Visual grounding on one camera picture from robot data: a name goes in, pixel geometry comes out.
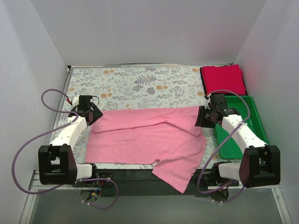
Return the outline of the pink t shirt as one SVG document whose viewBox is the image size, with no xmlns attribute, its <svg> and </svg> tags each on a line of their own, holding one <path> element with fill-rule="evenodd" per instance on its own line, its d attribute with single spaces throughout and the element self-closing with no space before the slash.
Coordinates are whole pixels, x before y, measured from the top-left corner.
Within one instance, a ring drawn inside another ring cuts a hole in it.
<svg viewBox="0 0 299 224">
<path fill-rule="evenodd" d="M 199 167 L 206 138 L 198 107 L 104 111 L 91 126 L 88 163 L 154 164 L 152 173 L 184 193 Z"/>
</svg>

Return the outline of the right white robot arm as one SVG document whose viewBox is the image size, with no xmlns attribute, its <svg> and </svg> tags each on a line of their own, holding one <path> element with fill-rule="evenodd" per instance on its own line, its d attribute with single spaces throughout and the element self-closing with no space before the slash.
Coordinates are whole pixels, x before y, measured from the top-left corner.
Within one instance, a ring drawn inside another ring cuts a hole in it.
<svg viewBox="0 0 299 224">
<path fill-rule="evenodd" d="M 246 188 L 278 185 L 281 180 L 279 148 L 261 140 L 246 123 L 250 116 L 242 118 L 235 108 L 230 108 L 223 93 L 213 91 L 206 99 L 207 104 L 199 107 L 195 125 L 204 128 L 219 125 L 228 133 L 219 146 L 233 139 L 242 152 L 239 164 L 215 163 L 211 171 L 212 182 L 220 186 L 227 180 L 238 181 Z"/>
</svg>

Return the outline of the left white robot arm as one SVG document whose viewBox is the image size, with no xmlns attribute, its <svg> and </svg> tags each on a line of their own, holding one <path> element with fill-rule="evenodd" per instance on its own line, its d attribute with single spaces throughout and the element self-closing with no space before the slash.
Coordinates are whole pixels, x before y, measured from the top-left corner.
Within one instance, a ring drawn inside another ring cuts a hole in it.
<svg viewBox="0 0 299 224">
<path fill-rule="evenodd" d="M 91 95 L 78 95 L 68 115 L 67 126 L 47 146 L 38 150 L 41 184 L 75 184 L 82 180 L 90 187 L 99 183 L 99 174 L 93 164 L 78 164 L 73 155 L 74 146 L 86 128 L 103 116 Z"/>
</svg>

